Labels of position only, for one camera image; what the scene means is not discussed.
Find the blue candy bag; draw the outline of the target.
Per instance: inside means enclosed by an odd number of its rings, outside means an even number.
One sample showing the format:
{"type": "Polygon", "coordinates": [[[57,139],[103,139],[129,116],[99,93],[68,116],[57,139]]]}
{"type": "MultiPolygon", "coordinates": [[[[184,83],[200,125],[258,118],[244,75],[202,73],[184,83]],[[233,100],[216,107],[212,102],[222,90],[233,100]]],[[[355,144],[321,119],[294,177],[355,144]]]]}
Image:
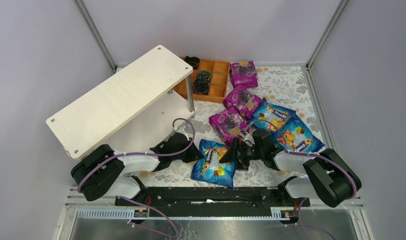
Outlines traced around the blue candy bag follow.
{"type": "Polygon", "coordinates": [[[298,126],[294,123],[295,110],[287,107],[279,106],[268,102],[265,98],[262,99],[258,108],[251,115],[249,122],[256,121],[253,127],[258,129],[266,129],[270,132],[276,132],[274,125],[279,130],[285,132],[294,131],[298,126]]]}
{"type": "Polygon", "coordinates": [[[271,138],[279,148],[293,152],[318,152],[325,146],[297,115],[293,115],[271,138]]]}
{"type": "Polygon", "coordinates": [[[199,150],[203,158],[194,164],[191,179],[232,188],[236,162],[220,163],[220,159],[228,149],[229,147],[223,143],[202,139],[199,150]]]}

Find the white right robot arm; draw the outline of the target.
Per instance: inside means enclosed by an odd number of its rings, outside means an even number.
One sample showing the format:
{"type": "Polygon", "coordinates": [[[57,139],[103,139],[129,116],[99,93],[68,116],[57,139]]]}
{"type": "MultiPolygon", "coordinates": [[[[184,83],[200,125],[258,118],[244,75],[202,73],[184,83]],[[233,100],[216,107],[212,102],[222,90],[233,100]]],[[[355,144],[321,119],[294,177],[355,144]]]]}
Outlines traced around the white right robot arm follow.
{"type": "Polygon", "coordinates": [[[274,144],[270,132],[264,129],[255,130],[249,141],[234,138],[219,162],[236,163],[238,169],[246,170],[250,161],[261,160],[265,166],[277,171],[305,174],[304,178],[291,177],[279,184],[293,199],[320,199],[334,208],[353,198],[362,187],[359,177],[334,149],[285,151],[274,144]]]}

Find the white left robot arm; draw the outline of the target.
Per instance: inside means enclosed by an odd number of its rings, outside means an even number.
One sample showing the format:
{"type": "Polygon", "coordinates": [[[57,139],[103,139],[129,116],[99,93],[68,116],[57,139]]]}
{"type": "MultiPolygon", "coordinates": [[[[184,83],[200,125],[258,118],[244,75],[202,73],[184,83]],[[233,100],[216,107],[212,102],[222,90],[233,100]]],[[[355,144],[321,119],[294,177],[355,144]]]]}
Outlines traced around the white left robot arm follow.
{"type": "Polygon", "coordinates": [[[73,167],[70,175],[80,193],[92,202],[101,197],[135,197],[141,190],[138,180],[128,177],[133,172],[157,172],[173,161],[189,163],[203,158],[193,138],[176,132],[166,141],[139,154],[127,155],[103,144],[73,167]]]}

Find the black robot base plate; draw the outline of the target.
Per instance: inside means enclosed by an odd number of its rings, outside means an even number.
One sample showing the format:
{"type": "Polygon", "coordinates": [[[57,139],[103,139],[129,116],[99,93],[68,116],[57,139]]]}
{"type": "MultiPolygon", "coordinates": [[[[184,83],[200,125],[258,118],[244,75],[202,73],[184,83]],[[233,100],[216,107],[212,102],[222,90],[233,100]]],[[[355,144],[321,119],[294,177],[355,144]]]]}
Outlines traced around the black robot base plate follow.
{"type": "Polygon", "coordinates": [[[243,212],[246,209],[274,208],[281,211],[295,211],[299,204],[310,206],[309,200],[292,198],[284,189],[277,187],[145,187],[131,203],[120,197],[115,200],[117,207],[132,207],[148,203],[163,212],[191,213],[243,212]]]}

